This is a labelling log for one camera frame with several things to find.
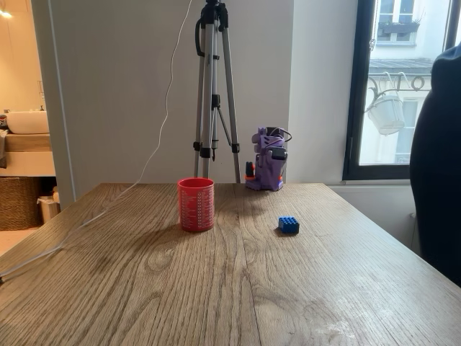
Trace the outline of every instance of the purple toy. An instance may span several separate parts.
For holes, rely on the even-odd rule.
[[[251,138],[256,144],[256,162],[246,163],[245,181],[250,189],[278,191],[282,188],[282,169],[288,157],[287,149],[283,147],[284,133],[288,132],[282,128],[259,128]]]

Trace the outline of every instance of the red plastic cup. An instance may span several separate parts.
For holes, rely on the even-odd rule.
[[[215,184],[211,179],[186,178],[178,181],[179,220],[189,232],[212,229],[215,224]]]

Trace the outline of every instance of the blue lego brick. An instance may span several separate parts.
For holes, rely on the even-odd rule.
[[[300,224],[292,216],[279,217],[279,228],[284,234],[300,233]]]

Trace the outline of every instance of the tripod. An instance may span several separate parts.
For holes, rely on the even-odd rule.
[[[220,0],[207,0],[195,25],[195,47],[200,57],[199,91],[197,98],[197,127],[195,131],[194,177],[199,172],[199,155],[202,158],[202,176],[209,177],[210,159],[215,160],[218,148],[218,116],[223,123],[225,136],[232,148],[236,182],[240,183],[240,144],[237,138],[236,108],[233,96],[231,48],[229,45],[228,10]],[[223,36],[225,79],[228,90],[230,137],[224,122],[218,94],[218,30]]]

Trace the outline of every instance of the white sink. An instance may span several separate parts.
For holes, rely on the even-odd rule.
[[[10,112],[5,114],[8,128],[18,135],[49,133],[46,111]]]

